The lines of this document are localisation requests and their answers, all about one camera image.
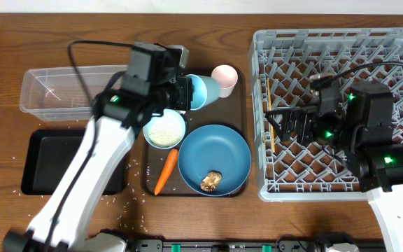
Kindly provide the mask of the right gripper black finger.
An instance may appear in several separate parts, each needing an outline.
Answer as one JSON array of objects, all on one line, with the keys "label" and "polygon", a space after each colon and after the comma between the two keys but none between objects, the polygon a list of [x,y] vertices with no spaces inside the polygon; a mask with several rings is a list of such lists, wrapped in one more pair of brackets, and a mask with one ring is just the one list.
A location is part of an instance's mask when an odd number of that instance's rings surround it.
[{"label": "right gripper black finger", "polygon": [[277,115],[277,114],[296,112],[296,111],[303,111],[305,113],[316,113],[318,111],[318,107],[317,106],[304,106],[304,107],[278,108],[273,111],[267,111],[264,114],[265,115]]},{"label": "right gripper black finger", "polygon": [[265,118],[273,127],[280,140],[285,140],[285,118],[282,115],[266,115]]}]

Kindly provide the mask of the light blue cup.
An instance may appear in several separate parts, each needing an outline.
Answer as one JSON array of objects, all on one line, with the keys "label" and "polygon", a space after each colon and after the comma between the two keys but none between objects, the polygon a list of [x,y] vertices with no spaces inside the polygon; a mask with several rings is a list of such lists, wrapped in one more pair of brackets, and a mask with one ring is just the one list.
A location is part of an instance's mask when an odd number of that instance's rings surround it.
[{"label": "light blue cup", "polygon": [[191,110],[199,110],[220,97],[220,84],[212,77],[195,74],[186,75],[192,81],[193,93]]}]

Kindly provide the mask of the pink cup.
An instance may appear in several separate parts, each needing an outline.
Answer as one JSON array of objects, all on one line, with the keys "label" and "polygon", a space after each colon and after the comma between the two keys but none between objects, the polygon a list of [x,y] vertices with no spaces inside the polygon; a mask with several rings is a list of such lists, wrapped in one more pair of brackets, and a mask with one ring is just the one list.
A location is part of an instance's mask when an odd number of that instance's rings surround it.
[{"label": "pink cup", "polygon": [[226,64],[217,66],[211,72],[211,77],[220,85],[219,97],[221,98],[226,98],[231,95],[239,78],[236,69]]}]

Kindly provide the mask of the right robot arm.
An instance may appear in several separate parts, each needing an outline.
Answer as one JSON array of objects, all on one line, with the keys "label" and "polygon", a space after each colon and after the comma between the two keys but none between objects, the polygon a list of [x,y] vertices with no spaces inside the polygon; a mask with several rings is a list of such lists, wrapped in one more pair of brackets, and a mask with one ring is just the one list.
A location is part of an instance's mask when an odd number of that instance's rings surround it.
[{"label": "right robot arm", "polygon": [[339,90],[332,80],[314,82],[319,102],[313,106],[267,111],[265,118],[281,141],[291,134],[303,146],[316,141],[341,150],[344,167],[364,193],[392,193],[403,185],[403,145],[392,140],[394,98],[387,85],[363,81],[352,84],[345,117],[336,113]]}]

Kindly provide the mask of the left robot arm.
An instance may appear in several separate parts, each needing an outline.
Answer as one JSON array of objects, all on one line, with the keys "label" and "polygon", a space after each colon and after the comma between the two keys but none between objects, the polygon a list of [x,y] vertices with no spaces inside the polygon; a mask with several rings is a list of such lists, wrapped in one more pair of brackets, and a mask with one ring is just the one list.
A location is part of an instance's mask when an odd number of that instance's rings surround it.
[{"label": "left robot arm", "polygon": [[68,44],[69,61],[90,103],[83,140],[54,193],[23,234],[8,231],[3,251],[81,251],[95,207],[139,132],[164,110],[189,111],[193,96],[182,45],[136,42],[127,69],[93,96]]}]

